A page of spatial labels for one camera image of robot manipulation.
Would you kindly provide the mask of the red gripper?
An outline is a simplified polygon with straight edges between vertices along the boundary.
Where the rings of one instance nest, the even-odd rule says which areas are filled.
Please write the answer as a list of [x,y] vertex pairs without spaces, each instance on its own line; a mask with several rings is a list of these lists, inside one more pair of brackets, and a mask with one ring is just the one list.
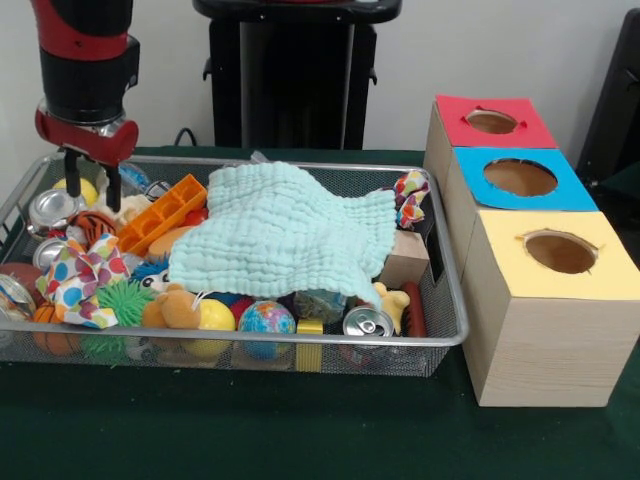
[[[102,165],[118,165],[131,157],[136,147],[139,127],[121,115],[105,125],[78,125],[53,116],[45,102],[35,113],[35,126],[40,137],[61,148],[64,154],[66,191],[73,197],[80,196],[80,173],[77,161],[83,154]],[[109,184],[106,188],[106,205],[114,212],[121,209],[121,175],[118,166],[103,167]]]

